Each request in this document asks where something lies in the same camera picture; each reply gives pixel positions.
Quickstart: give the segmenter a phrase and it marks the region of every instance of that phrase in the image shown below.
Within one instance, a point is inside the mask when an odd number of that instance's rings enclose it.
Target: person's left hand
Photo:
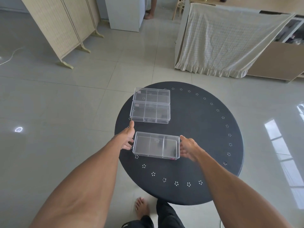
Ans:
[[[123,145],[122,145],[122,149],[126,149],[126,150],[130,150],[132,148],[132,145],[129,143],[133,143],[133,136],[135,134],[135,130],[134,130],[134,121],[130,121],[129,127],[125,128],[122,132],[120,132],[118,135],[123,135]]]

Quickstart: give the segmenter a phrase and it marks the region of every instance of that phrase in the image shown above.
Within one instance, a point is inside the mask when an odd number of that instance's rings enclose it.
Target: baseboard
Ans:
[[[0,6],[0,11],[10,11],[10,12],[18,12],[18,13],[25,13],[25,14],[29,14],[29,12],[27,10],[22,10],[22,9],[12,9],[12,8],[7,8],[7,7],[2,7]]]

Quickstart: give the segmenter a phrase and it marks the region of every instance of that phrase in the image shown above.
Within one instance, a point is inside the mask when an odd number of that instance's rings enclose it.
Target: forearm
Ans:
[[[203,149],[198,149],[195,156],[226,228],[291,227],[266,199],[219,165]]]
[[[114,137],[76,167],[51,193],[31,227],[103,227],[124,140]]]

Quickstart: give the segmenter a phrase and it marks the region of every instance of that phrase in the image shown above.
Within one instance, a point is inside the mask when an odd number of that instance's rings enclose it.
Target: wooden countertop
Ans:
[[[304,0],[227,0],[224,3],[219,0],[207,0],[207,2],[190,0],[190,2],[304,15]]]

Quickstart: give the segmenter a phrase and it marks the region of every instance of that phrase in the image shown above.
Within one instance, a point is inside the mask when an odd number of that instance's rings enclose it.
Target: pant leg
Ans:
[[[144,215],[140,220],[123,224],[122,228],[154,228],[154,224],[148,215]]]
[[[158,199],[156,204],[159,228],[184,228],[175,210],[165,201]]]

